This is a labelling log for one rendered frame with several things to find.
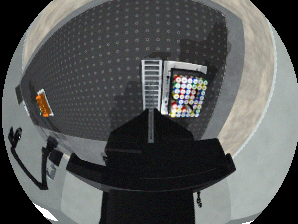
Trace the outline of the purple-capped vial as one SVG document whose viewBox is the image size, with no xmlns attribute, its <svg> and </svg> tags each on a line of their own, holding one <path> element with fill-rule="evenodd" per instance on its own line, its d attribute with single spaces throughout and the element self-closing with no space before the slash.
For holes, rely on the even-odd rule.
<svg viewBox="0 0 298 224">
<path fill-rule="evenodd" d="M 185 89 L 185 88 L 186 88 L 186 84 L 183 83 L 182 81 L 180 82 L 180 85 L 181 85 L 181 88 L 182 88 L 182 89 Z"/>
</svg>

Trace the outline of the orange rectangular rack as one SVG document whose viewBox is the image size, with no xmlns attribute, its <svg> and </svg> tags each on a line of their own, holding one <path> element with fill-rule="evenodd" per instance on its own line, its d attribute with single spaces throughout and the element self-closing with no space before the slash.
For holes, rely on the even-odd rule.
<svg viewBox="0 0 298 224">
<path fill-rule="evenodd" d="M 38 104 L 40 105 L 39 107 L 40 108 L 43 107 L 43 109 L 41 110 L 43 112 L 43 115 L 44 116 L 49 116 L 51 114 L 50 111 L 49 111 L 50 109 L 49 109 L 48 104 L 46 102 L 45 96 L 43 96 L 43 93 L 38 95 L 36 97 L 36 99 L 37 99 Z M 43 104 L 41 104 L 41 103 L 43 103 Z"/>
</svg>

